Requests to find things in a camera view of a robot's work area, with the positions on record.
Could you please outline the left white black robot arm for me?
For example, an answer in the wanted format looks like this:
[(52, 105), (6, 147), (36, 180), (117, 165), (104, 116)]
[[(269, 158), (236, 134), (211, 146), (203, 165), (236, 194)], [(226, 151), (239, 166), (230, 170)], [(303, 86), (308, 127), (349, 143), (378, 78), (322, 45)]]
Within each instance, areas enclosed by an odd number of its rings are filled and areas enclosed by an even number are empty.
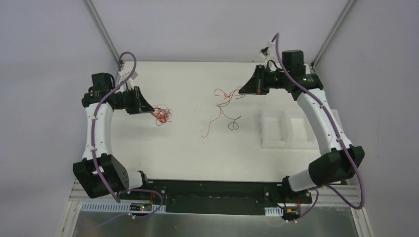
[(137, 74), (117, 85), (109, 73), (91, 76), (92, 86), (82, 98), (87, 116), (87, 137), (82, 160), (73, 164), (73, 174), (90, 198), (131, 190), (138, 199), (151, 192), (142, 171), (128, 171), (113, 155), (111, 123), (115, 110), (130, 115), (152, 113), (154, 108), (133, 84)]

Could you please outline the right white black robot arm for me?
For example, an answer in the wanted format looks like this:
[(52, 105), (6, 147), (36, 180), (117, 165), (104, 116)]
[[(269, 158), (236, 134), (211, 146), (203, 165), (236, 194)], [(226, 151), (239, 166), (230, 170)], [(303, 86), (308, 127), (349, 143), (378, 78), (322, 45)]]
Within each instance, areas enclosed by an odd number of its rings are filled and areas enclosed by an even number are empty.
[(298, 174), (283, 179), (281, 198), (293, 202), (300, 191), (353, 178), (365, 152), (346, 137), (327, 103), (323, 84), (315, 73), (306, 73), (301, 50), (282, 52), (282, 64), (270, 69), (273, 55), (266, 47), (260, 51), (265, 60), (256, 65), (249, 81), (239, 94), (266, 95), (271, 89), (284, 89), (305, 113), (316, 137), (320, 157)]

